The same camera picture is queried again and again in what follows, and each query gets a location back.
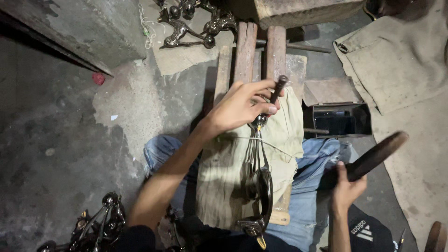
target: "stained floor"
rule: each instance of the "stained floor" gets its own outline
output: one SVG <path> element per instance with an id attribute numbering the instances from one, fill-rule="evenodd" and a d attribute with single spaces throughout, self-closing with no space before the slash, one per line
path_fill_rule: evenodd
<path id="1" fill-rule="evenodd" d="M 332 41 L 370 22 L 349 19 L 304 27 L 306 42 Z M 43 242 L 69 241 L 76 216 L 95 213 L 104 194 L 123 195 L 126 209 L 145 176 L 143 144 L 157 134 L 184 140 L 213 93 L 217 61 L 160 76 L 148 51 L 143 64 L 118 68 L 103 86 L 91 72 L 0 37 L 0 249 L 35 251 Z M 342 77 L 337 56 L 288 49 L 308 57 L 307 79 Z M 118 115 L 111 121 L 110 116 Z M 344 139 L 364 153 L 373 138 Z M 379 219 L 398 240 L 407 221 L 380 165 L 356 205 Z M 417 251 L 408 232 L 405 251 Z"/>

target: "wooden block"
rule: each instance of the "wooden block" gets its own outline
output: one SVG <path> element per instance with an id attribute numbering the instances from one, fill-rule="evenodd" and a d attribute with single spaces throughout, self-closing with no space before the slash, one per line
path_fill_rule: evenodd
<path id="1" fill-rule="evenodd" d="M 239 22 L 234 82 L 249 83 L 252 81 L 257 28 L 254 23 Z"/>
<path id="2" fill-rule="evenodd" d="M 286 226 L 289 224 L 291 216 L 286 212 L 272 211 L 269 223 Z"/>
<path id="3" fill-rule="evenodd" d="M 266 78 L 278 80 L 286 74 L 286 29 L 270 26 L 267 30 Z"/>
<path id="4" fill-rule="evenodd" d="M 261 80 L 261 51 L 256 50 L 254 54 L 254 70 L 252 72 L 252 82 Z"/>
<path id="5" fill-rule="evenodd" d="M 351 77 L 328 80 L 307 80 L 304 101 L 307 106 L 318 103 L 362 101 Z"/>
<path id="6" fill-rule="evenodd" d="M 353 16 L 365 0 L 254 0 L 260 27 L 293 28 Z"/>
<path id="7" fill-rule="evenodd" d="M 280 197 L 279 201 L 272 207 L 269 223 L 286 226 L 289 224 L 289 202 L 291 200 L 292 185 L 289 185 Z"/>
<path id="8" fill-rule="evenodd" d="M 223 46 L 220 49 L 220 56 L 218 60 L 218 76 L 216 77 L 213 107 L 215 107 L 222 100 L 222 98 L 228 91 L 231 67 L 232 47 Z"/>
<path id="9" fill-rule="evenodd" d="M 303 87 L 305 85 L 305 73 L 307 57 L 300 55 L 286 55 L 286 76 L 289 77 L 288 85 L 294 90 L 299 102 L 302 103 Z"/>

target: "adidas logo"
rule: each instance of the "adidas logo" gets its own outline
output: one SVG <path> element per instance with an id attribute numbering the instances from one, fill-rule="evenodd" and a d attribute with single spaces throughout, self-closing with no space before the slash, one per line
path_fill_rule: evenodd
<path id="1" fill-rule="evenodd" d="M 361 221 L 360 223 L 358 223 L 358 225 L 356 225 L 355 228 L 352 229 L 351 233 L 353 235 L 355 235 L 356 233 L 359 232 L 356 235 L 356 237 L 373 242 L 373 237 L 372 237 L 372 232 L 370 231 L 370 226 L 367 225 L 364 227 L 365 224 L 366 224 L 366 221 Z"/>

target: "beige cloth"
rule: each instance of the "beige cloth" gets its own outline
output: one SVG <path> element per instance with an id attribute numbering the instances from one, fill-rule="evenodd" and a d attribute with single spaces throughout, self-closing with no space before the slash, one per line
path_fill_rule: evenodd
<path id="1" fill-rule="evenodd" d="M 448 127 L 448 93 L 443 91 L 447 68 L 441 59 L 447 53 L 448 33 L 443 9 L 443 1 L 437 0 L 428 16 L 414 22 L 382 17 L 336 40 L 345 43 L 349 39 L 358 50 L 344 54 L 335 46 L 345 73 L 369 104 L 376 141 L 397 130 L 409 133 L 408 143 L 384 164 L 419 251 L 424 250 L 434 221 L 448 223 L 448 136 L 443 131 Z M 371 34 L 362 32 L 370 26 L 375 28 Z M 373 44 L 357 46 L 366 45 L 364 39 L 374 35 Z"/>
<path id="2" fill-rule="evenodd" d="M 382 17 L 337 40 L 381 114 L 447 89 L 444 15 L 443 0 L 438 0 L 428 15 L 416 21 Z"/>
<path id="3" fill-rule="evenodd" d="M 281 110 L 271 116 L 262 128 L 262 137 L 267 142 L 294 157 L 303 155 L 302 107 L 293 89 L 285 89 L 280 97 Z M 253 216 L 256 204 L 244 199 L 244 188 L 248 169 L 249 139 L 251 129 L 247 125 L 219 136 L 204 149 L 199 165 L 196 188 L 197 215 L 205 225 L 223 229 L 235 229 L 235 222 Z M 264 144 L 267 160 L 271 166 L 274 202 L 283 195 L 292 183 L 297 162 L 281 151 Z"/>

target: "jeans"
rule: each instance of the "jeans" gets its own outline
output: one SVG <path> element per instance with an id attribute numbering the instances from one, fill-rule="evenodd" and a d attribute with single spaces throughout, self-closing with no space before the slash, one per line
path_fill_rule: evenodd
<path id="1" fill-rule="evenodd" d="M 167 135 L 160 135 L 149 140 L 143 150 L 148 163 L 145 167 L 147 172 L 155 173 L 180 146 L 179 140 Z M 318 200 L 316 189 L 324 170 L 331 168 L 339 159 L 342 159 L 340 157 L 342 152 L 346 156 L 344 159 L 350 159 L 350 161 L 355 160 L 357 155 L 349 143 L 341 143 L 336 139 L 305 139 L 302 146 L 304 155 L 296 159 L 298 169 L 292 183 L 289 203 L 290 223 L 286 226 L 269 224 L 266 233 L 282 238 L 286 243 L 303 252 L 308 252 L 316 250 L 315 245 L 328 226 L 328 213 L 324 211 L 324 214 L 319 214 L 316 203 Z M 198 228 L 193 228 L 194 231 L 207 231 L 204 232 L 207 236 L 205 233 L 210 233 L 210 229 L 217 229 L 204 226 L 195 216 L 198 167 L 199 158 L 193 162 L 188 174 L 180 183 L 171 200 L 171 206 L 179 219 L 195 218 L 190 223 L 196 225 L 199 222 L 200 224 Z"/>

